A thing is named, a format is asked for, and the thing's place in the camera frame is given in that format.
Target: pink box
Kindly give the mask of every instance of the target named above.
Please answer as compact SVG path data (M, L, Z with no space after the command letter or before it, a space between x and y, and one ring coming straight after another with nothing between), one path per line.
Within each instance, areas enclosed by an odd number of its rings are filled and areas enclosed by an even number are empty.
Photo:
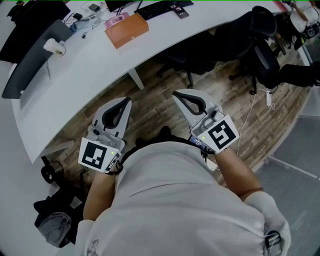
M119 23L120 21L123 21L125 18L128 18L128 17L129 17L129 13L127 13L127 12L124 12L124 13L121 13L120 15L114 16L114 17L108 19L107 22L104 23L105 28L106 29L111 28L113 25Z

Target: computer keyboard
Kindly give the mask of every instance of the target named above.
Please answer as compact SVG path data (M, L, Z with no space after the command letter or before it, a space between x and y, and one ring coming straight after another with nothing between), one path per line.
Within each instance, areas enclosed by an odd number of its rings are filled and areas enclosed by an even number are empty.
M150 20L156 16L159 16L161 14L165 14L172 11L172 8L170 4L174 3L175 1L159 1L155 2L153 4L150 4L146 7L143 7L141 9L138 9L135 11L135 13L138 13L141 15L142 18L144 18L146 21ZM194 3L191 1L176 1L181 7L191 6Z

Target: chair armrest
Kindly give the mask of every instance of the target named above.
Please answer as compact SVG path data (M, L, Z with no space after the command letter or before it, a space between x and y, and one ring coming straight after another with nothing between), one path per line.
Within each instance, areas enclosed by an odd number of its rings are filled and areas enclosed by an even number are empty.
M283 53L283 55L286 55L287 54L286 49L283 46L283 44L279 41L279 39L277 38L277 35L275 35L274 41L276 41L276 43L278 44L278 48L281 49L281 52Z
M270 65L269 65L266 57L264 56L264 54L261 52L261 49L258 46L255 46L254 47L254 51L255 51L255 54L256 54L257 58L259 59L259 61L263 65L263 67L266 70L270 69Z

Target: desk items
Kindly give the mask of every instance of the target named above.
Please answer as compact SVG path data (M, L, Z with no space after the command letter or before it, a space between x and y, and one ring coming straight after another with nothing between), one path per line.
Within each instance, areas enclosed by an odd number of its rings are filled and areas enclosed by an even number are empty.
M179 5L181 8L183 8L186 6L191 6L193 4L194 3L192 1L158 1L140 9L139 4L137 10L134 12L140 14L141 17L147 21L161 14L171 12L173 10L171 5Z
M82 14L80 14L80 13L75 13L74 15L73 15L73 18L75 18L76 20L81 20L82 19Z
M129 17L129 13L127 13L127 12L123 12L123 13L117 15L117 16L114 16L114 17L108 19L107 22L104 23L105 28L109 29L113 25L119 23L120 21L123 21L124 19L126 19L128 17Z
M185 11L185 9L183 9L181 6L179 6L178 3L173 3L170 5L170 7L172 8L172 10L175 12L176 15L178 15L178 17L180 19L189 17L189 13L187 13Z
M90 27L90 26L94 26L94 25L98 25L101 22L101 14L100 12L95 13L95 14L91 14L87 17L84 17L76 22L74 22L71 26L70 29L72 30L72 32L77 32L79 30L82 30L84 28Z
M126 4L133 2L133 1L109 1L106 0L105 4L108 7L109 12L115 12L116 9L118 9L117 12L119 12L121 10L121 8L123 6L125 6Z
M52 52L58 56L63 56L66 53L66 48L53 38L50 38L48 39L48 41L46 41L46 43L43 46L43 49Z
M105 31L114 47L118 49L129 41L149 31L148 23L135 13Z
M19 99L38 70L51 57L55 51L54 49L56 48L58 50L55 53L58 54L60 51L62 55L66 51L62 45L60 47L56 43L67 41L72 34L73 32L61 20L57 19L52 22L51 25L38 36L24 58L16 65L4 88L2 98ZM53 39L56 43L53 42L51 44L51 50L45 50L44 45L50 39Z
M100 10L100 6L93 3L93 4L91 4L91 5L89 6L89 9L90 9L91 11L97 12L97 11Z
M16 26L0 51L0 61L21 62L39 36L69 12L62 1L28 1L12 16Z

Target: wooden floor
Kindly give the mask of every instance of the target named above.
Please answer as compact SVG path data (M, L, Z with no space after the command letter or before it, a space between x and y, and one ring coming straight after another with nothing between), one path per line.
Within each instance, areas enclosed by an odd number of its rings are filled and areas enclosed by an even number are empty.
M301 64L296 51L289 51L286 56L279 57L280 65ZM145 85L144 90L139 90L132 79L125 75L112 86L103 91L95 100L82 109L55 137L50 145L75 140L75 145L63 152L50 156L51 160L58 160L65 168L65 177L75 184L79 182L79 173L85 169L78 164L78 155L81 138L87 135L88 125L92 122L96 110L108 101L129 96L131 97L132 110L129 126L125 134L128 142L126 150L134 146L137 137L149 139L155 136L161 127L169 126L176 136L187 139L189 126L182 113L174 105L172 92L184 89L188 85L185 73L167 71L163 78L156 77L156 71L163 63L154 57L137 68L137 72ZM193 75L194 89L207 92L216 104L222 105L225 114L229 114L235 126L240 131L254 96L249 94L252 83L249 76L229 81L229 75L235 74L239 69L238 61L217 63L215 69L202 76ZM252 112L242 129L239 145L239 156L253 167L266 157L268 151L276 144L288 126L292 123L304 101L309 88L282 84L273 94L275 110L266 106L266 95L259 91L255 96ZM84 175L87 187L92 182L94 171L89 170ZM224 184L218 170L214 177Z

